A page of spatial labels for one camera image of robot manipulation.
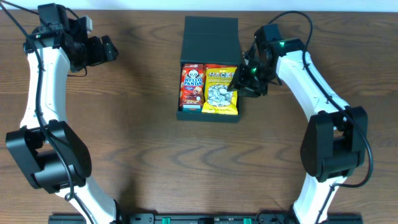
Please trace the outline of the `dark green box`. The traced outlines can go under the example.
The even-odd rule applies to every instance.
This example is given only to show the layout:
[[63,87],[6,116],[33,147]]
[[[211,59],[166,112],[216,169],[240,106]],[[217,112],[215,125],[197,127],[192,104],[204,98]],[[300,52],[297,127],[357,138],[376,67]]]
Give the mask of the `dark green box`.
[[[186,63],[240,66],[241,46],[238,36],[238,20],[227,17],[187,16],[180,54],[180,82],[182,67]],[[181,121],[207,121],[237,123],[241,117],[241,99],[238,95],[238,115],[183,113],[179,105],[176,117]]]

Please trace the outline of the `red Hello Panda box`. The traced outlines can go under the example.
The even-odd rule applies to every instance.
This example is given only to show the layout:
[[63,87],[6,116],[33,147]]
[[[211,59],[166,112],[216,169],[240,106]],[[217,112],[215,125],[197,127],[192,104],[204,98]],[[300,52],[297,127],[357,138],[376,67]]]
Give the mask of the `red Hello Panda box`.
[[205,86],[204,64],[186,63],[182,67],[180,82],[180,102],[183,105],[201,105],[204,104],[204,86]]

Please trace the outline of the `yellow Hacks candy bag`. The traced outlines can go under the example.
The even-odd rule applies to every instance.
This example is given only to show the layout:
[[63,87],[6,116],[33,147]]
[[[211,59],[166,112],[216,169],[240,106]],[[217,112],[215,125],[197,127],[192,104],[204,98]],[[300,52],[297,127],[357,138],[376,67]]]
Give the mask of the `yellow Hacks candy bag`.
[[228,90],[236,70],[235,66],[206,64],[202,113],[238,115],[238,92]]

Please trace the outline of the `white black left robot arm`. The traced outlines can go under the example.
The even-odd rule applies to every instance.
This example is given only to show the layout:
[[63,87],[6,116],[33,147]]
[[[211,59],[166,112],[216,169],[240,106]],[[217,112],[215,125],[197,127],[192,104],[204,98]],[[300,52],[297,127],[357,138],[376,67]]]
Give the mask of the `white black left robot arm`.
[[69,73],[118,55],[107,35],[89,37],[92,29],[82,18],[46,22],[27,36],[28,102],[19,130],[6,134],[6,147],[33,188],[71,203],[83,223],[119,223],[116,201],[95,181],[88,148],[67,123]]

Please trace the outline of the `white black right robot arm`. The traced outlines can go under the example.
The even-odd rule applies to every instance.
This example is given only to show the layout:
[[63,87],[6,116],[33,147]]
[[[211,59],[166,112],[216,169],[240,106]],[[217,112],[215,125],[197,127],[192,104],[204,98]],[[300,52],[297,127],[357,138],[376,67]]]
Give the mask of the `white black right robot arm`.
[[230,88],[250,97],[266,95],[274,80],[284,82],[308,119],[300,147],[305,180],[289,212],[265,212],[259,223],[362,223],[360,215],[328,214],[340,188],[356,189],[370,180],[373,154],[367,139],[368,115],[351,107],[327,84],[300,39],[255,36],[246,64]]

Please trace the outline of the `teal Good Day cookie box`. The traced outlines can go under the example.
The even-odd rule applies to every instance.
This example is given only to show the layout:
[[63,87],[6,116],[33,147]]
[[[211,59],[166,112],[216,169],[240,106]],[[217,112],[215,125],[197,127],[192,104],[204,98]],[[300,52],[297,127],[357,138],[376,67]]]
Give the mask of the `teal Good Day cookie box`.
[[183,105],[181,108],[183,113],[201,113],[202,109],[201,105]]

